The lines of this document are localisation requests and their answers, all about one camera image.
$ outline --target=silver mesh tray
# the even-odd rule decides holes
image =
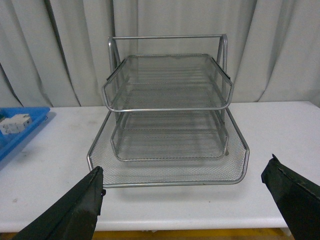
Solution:
[[[102,88],[113,112],[220,110],[233,84],[208,54],[132,55]]]
[[[115,113],[109,112],[88,152],[89,168],[103,168],[105,188],[236,184],[246,174],[249,147],[229,109],[221,112],[229,139],[220,159],[157,161],[121,161],[116,158],[111,144],[116,118]]]
[[[216,160],[228,138],[216,111],[125,112],[111,144],[121,161]]]

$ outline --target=wire mesh tray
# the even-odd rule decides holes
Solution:
[[[216,111],[124,112],[111,144],[121,161],[215,160],[228,138]]]
[[[102,88],[113,112],[220,110],[233,84],[208,54],[132,55]]]
[[[218,160],[120,161],[111,144],[115,113],[109,112],[88,152],[89,168],[103,168],[105,188],[236,184],[246,174],[249,147],[229,109],[221,114],[229,139],[225,154]]]

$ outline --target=curtain fold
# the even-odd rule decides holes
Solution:
[[[228,36],[233,102],[320,107],[318,0],[2,0],[0,107],[103,105],[109,36]],[[209,53],[217,39],[122,40],[129,54]]]

